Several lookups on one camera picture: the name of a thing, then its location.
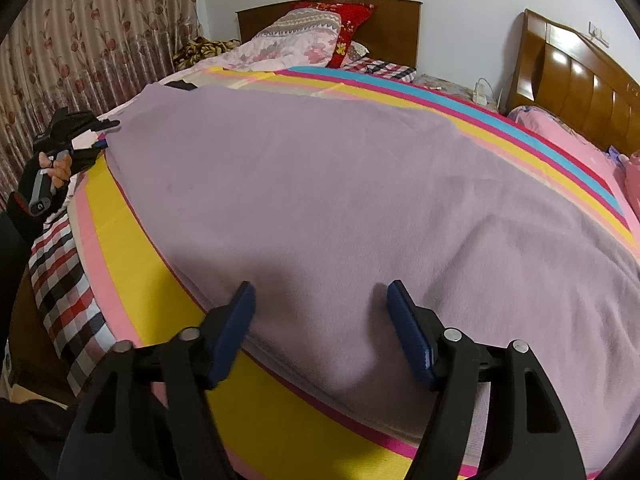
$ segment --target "black device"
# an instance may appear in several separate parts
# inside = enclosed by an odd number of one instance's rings
[[[69,112],[58,108],[47,128],[33,141],[33,153],[57,153],[68,149],[71,141],[87,130],[101,132],[120,125],[120,121],[100,120],[90,110]]]
[[[69,150],[62,150],[56,155],[56,160],[62,160],[65,155],[70,155]],[[33,191],[29,200],[29,214],[31,216],[41,216],[51,207],[53,196],[56,194],[56,187],[53,185],[47,170],[38,170],[36,180],[33,183]]]
[[[399,280],[388,287],[387,307],[416,377],[438,392],[406,480],[458,478],[479,381],[492,389],[473,480],[585,479],[566,414],[525,342],[498,348],[445,329]],[[204,391],[227,377],[254,312],[254,288],[243,282],[229,305],[210,310],[199,328],[147,348],[116,343],[91,375],[57,480],[242,478],[230,465]],[[167,407],[150,387],[161,381]]]

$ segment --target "purple blanket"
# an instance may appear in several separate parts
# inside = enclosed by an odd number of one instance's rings
[[[564,197],[426,110],[151,85],[108,135],[108,163],[186,286],[257,289],[250,351],[367,424],[417,442],[427,393],[385,286],[478,342],[529,342],[588,470],[640,414],[634,258]],[[482,390],[478,413],[486,412]],[[468,460],[484,433],[476,417]]]

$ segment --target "blue stripe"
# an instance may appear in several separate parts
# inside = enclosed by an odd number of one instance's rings
[[[610,206],[612,206],[615,211],[617,211],[622,218],[625,217],[622,209],[620,209],[620,205],[618,204],[618,200],[607,190],[602,184],[600,184],[597,180],[595,180],[592,176],[585,173],[581,168],[576,166],[570,160],[562,156],[560,153],[556,152],[556,150],[548,147],[541,140],[526,134],[521,129],[516,128],[515,126],[511,126],[510,124],[505,123],[503,120],[494,117],[492,115],[486,114],[477,108],[466,105],[459,101],[455,101],[454,99],[450,99],[440,94],[436,94],[434,92],[430,92],[426,89],[418,88],[415,86],[409,86],[407,84],[399,83],[398,81],[392,81],[389,79],[384,79],[381,77],[375,77],[369,74],[361,74],[357,72],[347,72],[344,70],[336,70],[333,68],[322,68],[316,66],[298,66],[289,69],[290,72],[299,72],[306,73],[311,75],[324,75],[332,78],[344,79],[357,81],[365,84],[369,84],[372,86],[377,86],[379,88],[386,88],[389,90],[393,90],[395,92],[400,92],[402,94],[411,95],[425,101],[432,102],[434,104],[444,106],[453,110],[455,112],[464,114],[468,117],[471,117],[475,120],[480,121],[487,126],[491,126],[496,130],[500,130],[501,132],[511,136],[515,139],[524,142],[528,146],[537,150],[540,153],[543,153],[552,161],[556,162],[571,174],[573,174],[576,178],[582,181],[585,185],[587,185],[590,189],[600,195]]]

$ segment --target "wooden headboard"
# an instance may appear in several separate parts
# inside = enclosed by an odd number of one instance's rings
[[[298,0],[240,10],[238,23],[243,43],[292,9]],[[369,51],[369,57],[414,67],[418,57],[421,2],[413,0],[300,0],[373,4],[373,15],[357,28],[353,39]]]
[[[640,86],[587,36],[527,9],[508,110],[537,105],[601,150],[640,150]]]

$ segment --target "pink cushion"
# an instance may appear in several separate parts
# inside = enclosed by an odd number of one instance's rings
[[[625,164],[626,196],[636,216],[640,219],[640,152],[635,152]]]
[[[620,204],[620,209],[624,213],[625,219],[636,242],[640,242],[640,222],[636,214],[640,212],[640,160],[633,175],[635,183],[635,199],[628,200],[625,195],[625,173],[617,167],[608,156],[591,144],[587,139],[570,128],[563,128],[548,112],[530,107],[520,107],[509,114],[510,119],[518,124],[522,124],[555,144],[561,150],[575,157],[594,173],[601,177],[609,186],[613,196]],[[636,213],[630,204],[636,202]]]

